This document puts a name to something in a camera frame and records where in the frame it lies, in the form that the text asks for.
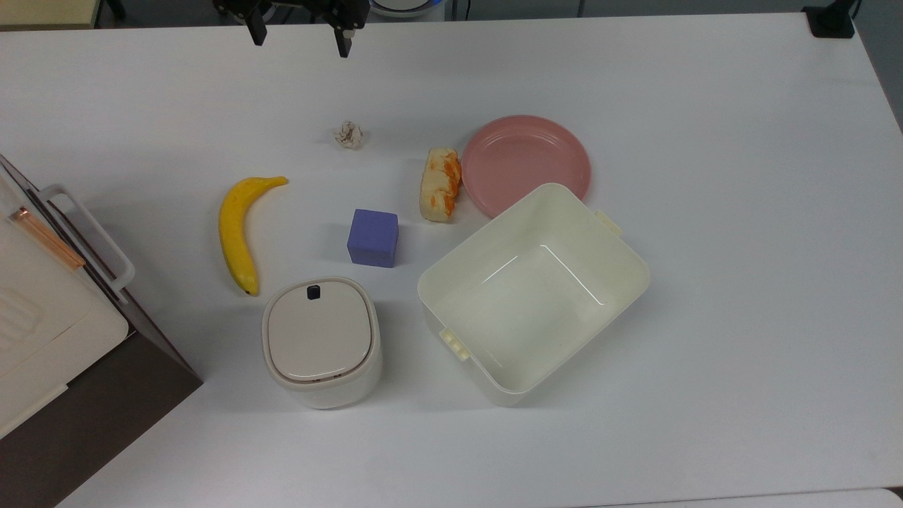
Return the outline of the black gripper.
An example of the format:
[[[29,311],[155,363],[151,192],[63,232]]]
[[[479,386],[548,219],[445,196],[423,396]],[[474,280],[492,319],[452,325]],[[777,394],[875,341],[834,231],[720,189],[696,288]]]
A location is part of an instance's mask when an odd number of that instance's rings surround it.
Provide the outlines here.
[[[267,38],[264,15],[272,6],[300,8],[315,20],[333,27],[341,58],[351,53],[353,29],[361,29],[370,14],[368,1],[213,1],[217,13],[228,13],[246,25],[254,45],[262,46]]]

